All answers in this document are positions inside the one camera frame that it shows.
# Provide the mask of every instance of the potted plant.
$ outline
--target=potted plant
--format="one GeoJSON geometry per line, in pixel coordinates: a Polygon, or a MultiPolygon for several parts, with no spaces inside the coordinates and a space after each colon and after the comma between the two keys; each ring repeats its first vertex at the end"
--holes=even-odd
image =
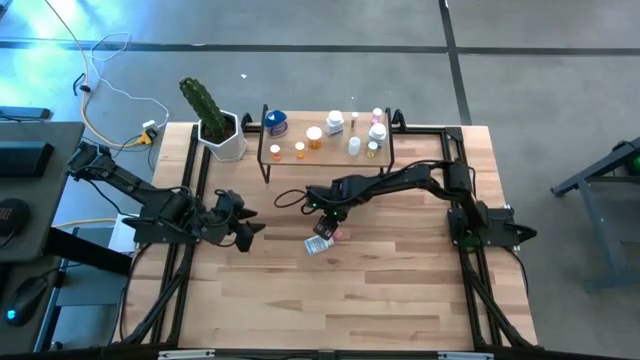
{"type": "Polygon", "coordinates": [[[220,110],[207,89],[198,80],[185,78],[180,90],[198,114],[198,140],[218,161],[239,161],[247,149],[247,140],[236,114],[220,110]]]}

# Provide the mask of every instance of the desk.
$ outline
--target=desk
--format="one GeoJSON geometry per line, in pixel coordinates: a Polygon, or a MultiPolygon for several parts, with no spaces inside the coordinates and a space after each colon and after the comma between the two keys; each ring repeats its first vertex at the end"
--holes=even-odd
{"type": "MultiPolygon", "coordinates": [[[[171,123],[160,149],[154,185],[180,183],[193,124],[171,123]]],[[[462,127],[469,164],[477,170],[478,197],[504,204],[487,127],[462,127]]],[[[179,347],[244,349],[434,350],[472,349],[457,250],[450,244],[447,202],[410,190],[354,208],[342,224],[344,239],[310,257],[303,240],[317,215],[299,206],[273,207],[275,197],[306,184],[328,185],[353,171],[377,169],[280,166],[265,184],[256,166],[258,134],[245,134],[244,159],[212,160],[204,201],[216,188],[233,189],[267,227],[248,254],[200,243],[194,257],[179,347]]],[[[399,168],[442,157],[440,140],[394,135],[399,168]]],[[[198,148],[199,169],[202,146],[198,148]]],[[[192,177],[195,189],[197,174],[192,177]]],[[[140,259],[126,304],[131,332],[158,295],[168,246],[154,245],[140,259]]],[[[518,263],[502,249],[487,249],[494,296],[503,312],[536,343],[518,263]]],[[[486,312],[479,305],[485,338],[486,312]]],[[[168,306],[173,314],[173,305],[168,306]]],[[[165,318],[163,339],[172,316],[165,318]]]]}

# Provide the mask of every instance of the green cactus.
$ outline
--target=green cactus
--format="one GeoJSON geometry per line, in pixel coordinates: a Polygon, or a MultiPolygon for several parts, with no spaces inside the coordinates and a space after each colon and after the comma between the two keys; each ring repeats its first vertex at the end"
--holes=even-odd
{"type": "Polygon", "coordinates": [[[182,95],[189,102],[193,110],[202,120],[209,134],[215,143],[222,143],[226,140],[225,124],[227,119],[222,115],[220,109],[213,101],[211,94],[198,80],[184,78],[180,81],[182,95]]]}

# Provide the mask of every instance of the white cable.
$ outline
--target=white cable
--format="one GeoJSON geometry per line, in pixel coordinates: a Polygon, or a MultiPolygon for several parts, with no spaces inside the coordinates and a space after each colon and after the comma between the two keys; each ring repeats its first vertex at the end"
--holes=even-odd
{"type": "Polygon", "coordinates": [[[113,87],[113,85],[111,85],[111,83],[109,81],[107,81],[106,79],[104,79],[104,78],[102,78],[100,76],[100,73],[98,72],[98,68],[96,68],[96,65],[93,62],[93,60],[98,60],[98,61],[105,62],[105,61],[109,61],[109,60],[113,59],[120,52],[125,51],[127,49],[127,47],[129,46],[129,42],[130,41],[131,41],[131,34],[128,33],[128,32],[117,32],[117,33],[111,33],[111,34],[107,34],[107,35],[103,36],[102,39],[100,39],[97,43],[95,43],[95,44],[93,44],[93,46],[91,46],[91,50],[89,51],[89,63],[91,64],[91,67],[93,68],[93,71],[95,71],[96,76],[98,77],[98,80],[102,81],[105,84],[107,84],[107,86],[109,86],[109,88],[111,88],[111,90],[113,90],[115,92],[118,92],[120,94],[126,95],[131,100],[153,101],[154,103],[158,104],[158,106],[163,108],[164,111],[165,111],[165,119],[164,119],[164,122],[162,124],[158,125],[158,127],[161,128],[161,127],[167,125],[167,122],[169,121],[169,117],[171,116],[171,114],[169,113],[169,109],[167,109],[166,106],[162,105],[158,100],[156,100],[154,98],[135,97],[135,96],[131,96],[126,91],[123,91],[123,90],[120,90],[120,89],[116,89],[115,87],[113,87]],[[98,45],[100,45],[108,37],[116,36],[116,35],[126,35],[127,36],[127,40],[125,41],[124,46],[122,48],[116,50],[113,54],[111,54],[111,56],[106,57],[106,58],[99,58],[99,57],[93,55],[93,51],[96,49],[96,47],[98,45]]]}

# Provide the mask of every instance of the concrete floor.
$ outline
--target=concrete floor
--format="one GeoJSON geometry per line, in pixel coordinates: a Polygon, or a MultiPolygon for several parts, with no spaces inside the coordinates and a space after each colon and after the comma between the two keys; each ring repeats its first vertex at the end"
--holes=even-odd
{"type": "MultiPolygon", "coordinates": [[[[437,0],[52,1],[81,40],[128,31],[142,43],[402,45],[444,47],[437,0]]],[[[640,2],[633,0],[449,0],[453,34],[465,47],[637,48],[640,2]]],[[[68,39],[40,0],[19,0],[0,20],[0,39],[68,39]]],[[[76,51],[56,42],[0,49],[3,105],[43,106],[55,121],[78,121],[71,83],[83,71],[76,51]]],[[[539,231],[523,246],[530,303],[546,348],[637,358],[640,287],[597,294],[583,281],[603,260],[578,194],[548,189],[638,136],[640,58],[636,56],[460,55],[471,122],[490,126],[502,183],[518,220],[539,231]]],[[[449,56],[416,53],[137,52],[100,65],[132,95],[156,97],[172,121],[193,121],[177,84],[194,76],[225,109],[259,117],[262,103],[287,109],[390,106],[410,123],[460,124],[449,56]]],[[[105,135],[124,141],[164,112],[100,87],[88,111],[105,135]]],[[[147,153],[121,165],[147,180],[147,153]]],[[[106,187],[123,211],[136,204],[106,187]]],[[[56,222],[113,217],[93,189],[69,182],[56,222]]],[[[110,329],[110,316],[69,314],[110,329]]],[[[94,339],[104,339],[97,334],[94,339]]],[[[90,339],[85,345],[93,345],[90,339]]]]}

